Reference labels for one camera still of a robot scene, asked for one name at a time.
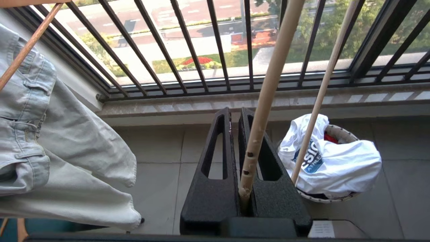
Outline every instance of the lawn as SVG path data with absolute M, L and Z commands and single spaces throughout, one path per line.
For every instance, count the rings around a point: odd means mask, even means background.
M 257 54 L 258 49 L 252 49 L 252 58 Z M 211 55 L 202 55 L 199 57 L 207 57 L 212 59 L 215 62 L 221 63 L 219 58 L 219 54 L 211 54 Z M 186 60 L 190 59 L 191 56 L 185 58 L 176 58 L 173 59 L 173 63 L 175 66 L 179 66 L 184 63 Z M 229 53 L 224 53 L 225 64 L 227 68 L 229 67 L 241 67 L 248 66 L 248 50 L 237 50 Z M 154 71 L 157 74 L 172 72 L 166 60 L 157 60 L 152 62 L 152 66 L 154 67 Z

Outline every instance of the blue logo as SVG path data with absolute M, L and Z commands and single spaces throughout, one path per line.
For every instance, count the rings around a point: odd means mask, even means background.
M 298 149 L 294 154 L 294 163 L 297 161 L 299 151 L 300 149 Z M 315 142 L 311 139 L 307 146 L 307 151 L 304 155 L 303 164 L 301 166 L 304 168 L 306 173 L 312 174 L 315 173 L 322 164 L 323 159 L 321 158 L 321 153 L 318 151 Z

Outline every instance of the denim pants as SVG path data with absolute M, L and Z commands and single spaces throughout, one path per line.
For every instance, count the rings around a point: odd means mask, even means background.
M 0 73 L 26 41 L 0 25 Z M 0 217 L 43 217 L 136 228 L 136 158 L 80 103 L 36 49 L 0 92 Z

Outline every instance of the white wall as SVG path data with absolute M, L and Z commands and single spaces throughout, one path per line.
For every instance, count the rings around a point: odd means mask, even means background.
M 33 33 L 20 25 L 6 10 L 0 8 L 0 23 L 28 40 Z M 100 92 L 85 80 L 85 77 L 76 72 L 69 64 L 55 54 L 49 46 L 42 41 L 35 46 L 54 66 L 61 71 L 57 72 L 58 78 L 66 84 L 75 96 L 90 110 L 100 111 L 103 104 L 95 99 Z

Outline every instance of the metal bar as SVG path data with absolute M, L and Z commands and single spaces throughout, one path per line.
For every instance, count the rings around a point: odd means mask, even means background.
M 279 27 L 281 27 L 281 23 L 282 23 L 282 19 L 284 18 L 285 15 L 285 10 L 287 10 L 287 4 L 288 4 L 288 0 L 281 0 L 281 13 L 279 15 Z
M 207 0 L 207 2 L 208 2 L 208 8 L 209 8 L 209 15 L 211 16 L 211 20 L 212 20 L 212 27 L 214 28 L 215 41 L 218 47 L 219 59 L 221 60 L 222 72 L 224 73 L 225 84 L 227 86 L 227 90 L 230 91 L 231 90 L 230 81 L 228 80 L 227 65 L 225 64 L 224 51 L 222 50 L 221 36 L 219 34 L 218 23 L 216 21 L 214 2 L 213 0 Z
M 246 45 L 248 49 L 249 88 L 254 89 L 254 71 L 252 69 L 252 36 L 250 0 L 243 0 L 245 5 Z
M 142 15 L 143 19 L 146 22 L 146 25 L 148 26 L 149 30 L 152 33 L 152 36 L 155 39 L 155 42 L 157 42 L 158 47 L 161 50 L 161 53 L 163 53 L 164 58 L 167 61 L 167 64 L 169 65 L 169 67 L 171 68 L 173 75 L 175 76 L 176 80 L 178 81 L 179 85 L 182 88 L 182 91 L 184 93 L 188 93 L 187 88 L 184 86 L 184 82 L 182 81 L 181 76 L 179 75 L 178 70 L 176 70 L 176 66 L 173 63 L 172 58 L 170 58 L 169 53 L 167 52 L 166 46 L 164 45 L 164 42 L 162 40 L 162 38 L 160 37 L 160 34 L 158 33 L 157 28 L 155 27 L 154 23 L 152 22 L 151 18 L 149 17 L 148 12 L 146 11 L 146 8 L 143 6 L 142 0 L 135 0 L 134 1 L 137 8 L 140 11 L 140 14 Z
M 402 54 L 408 49 L 408 47 L 414 42 L 415 38 L 421 33 L 421 31 L 430 22 L 430 10 L 423 16 L 423 18 L 418 22 L 417 26 L 412 30 L 409 36 L 405 39 L 403 44 L 397 49 L 388 63 L 381 70 L 379 75 L 375 78 L 376 82 L 382 81 L 382 78 L 388 73 L 388 71 L 394 66 L 394 64 L 399 60 Z
M 411 79 L 418 70 L 423 67 L 427 61 L 430 59 L 430 50 L 412 67 L 412 69 L 403 77 L 403 81 L 408 81 Z
M 39 12 L 46 16 L 49 11 L 42 5 L 34 6 Z M 124 96 L 128 96 L 128 93 L 117 83 L 117 81 L 102 67 L 100 62 L 98 62 L 94 57 L 79 43 L 76 39 L 71 36 L 69 31 L 67 31 L 64 26 L 54 19 L 51 22 L 66 38 L 69 40 L 77 49 L 80 51 Z
M 338 59 L 340 58 L 340 56 L 342 54 L 342 50 L 344 49 L 345 44 L 348 40 L 348 37 L 351 34 L 352 28 L 354 28 L 355 21 L 357 21 L 358 15 L 360 14 L 361 9 L 363 8 L 365 1 L 366 0 L 359 0 L 358 1 L 357 8 L 354 11 L 351 22 L 349 23 L 348 28 L 347 28 L 347 32 L 345 33 L 345 38 L 342 41 L 341 50 L 339 51 Z
M 385 2 L 363 41 L 360 52 L 351 64 L 351 84 L 369 71 L 416 1 L 388 0 Z
M 203 75 L 202 67 L 200 66 L 199 59 L 197 58 L 196 51 L 194 50 L 193 43 L 191 42 L 190 34 L 188 33 L 187 26 L 185 25 L 184 18 L 182 17 L 181 10 L 179 9 L 178 2 L 176 0 L 170 0 L 172 4 L 173 11 L 175 12 L 176 18 L 178 19 L 178 24 L 181 27 L 182 34 L 184 35 L 185 42 L 187 43 L 188 49 L 190 50 L 191 57 L 196 64 L 197 73 L 202 81 L 203 88 L 206 92 L 209 92 L 208 86 L 206 84 L 205 76 Z
M 152 79 L 155 81 L 157 86 L 160 88 L 163 94 L 167 94 L 165 88 L 163 87 L 163 84 L 161 84 L 161 81 L 158 79 L 157 74 L 153 71 L 151 66 L 146 61 L 145 57 L 140 52 L 139 48 L 137 47 L 134 40 L 131 38 L 130 34 L 127 32 L 126 28 L 121 23 L 118 16 L 115 14 L 112 7 L 108 4 L 107 0 L 99 0 L 101 6 L 106 11 L 107 15 L 111 18 L 112 22 L 115 24 L 115 26 L 118 28 L 120 33 L 123 35 L 124 39 L 127 41 L 127 43 L 130 45 L 131 49 L 134 51 L 134 53 L 137 55 L 139 60 L 142 62 L 143 66 L 148 71 L 149 75 L 152 77 Z
M 143 89 L 137 79 L 133 76 L 126 65 L 120 60 L 116 53 L 111 49 L 108 43 L 103 39 L 100 33 L 94 28 L 94 26 L 88 21 L 84 14 L 78 9 L 76 4 L 71 1 L 67 3 L 69 9 L 75 14 L 75 16 L 81 21 L 81 23 L 88 29 L 88 31 L 94 36 L 94 38 L 100 43 L 100 45 L 106 50 L 106 52 L 114 59 L 124 73 L 130 78 L 130 80 L 136 85 L 136 87 L 142 92 L 144 96 L 147 92 Z
M 303 61 L 303 65 L 301 67 L 301 73 L 298 81 L 298 86 L 301 87 L 303 85 L 304 75 L 306 73 L 307 65 L 309 63 L 310 54 L 312 53 L 313 44 L 315 43 L 316 33 L 318 32 L 319 23 L 321 22 L 321 16 L 323 15 L 324 5 L 326 4 L 326 0 L 319 0 L 318 7 L 315 13 L 315 19 L 313 21 L 312 32 L 310 34 L 309 44 L 307 45 L 306 56 Z
M 34 32 L 43 20 L 39 14 L 35 13 L 28 6 L 8 8 L 6 11 L 30 32 Z M 110 96 L 107 89 L 108 86 L 103 81 L 103 78 L 95 72 L 88 63 L 74 51 L 74 49 L 65 45 L 64 40 L 57 35 L 51 26 L 48 27 L 40 39 L 49 46 L 53 52 L 69 62 L 72 68 L 84 76 L 94 87 L 103 93 L 103 95 L 108 97 Z

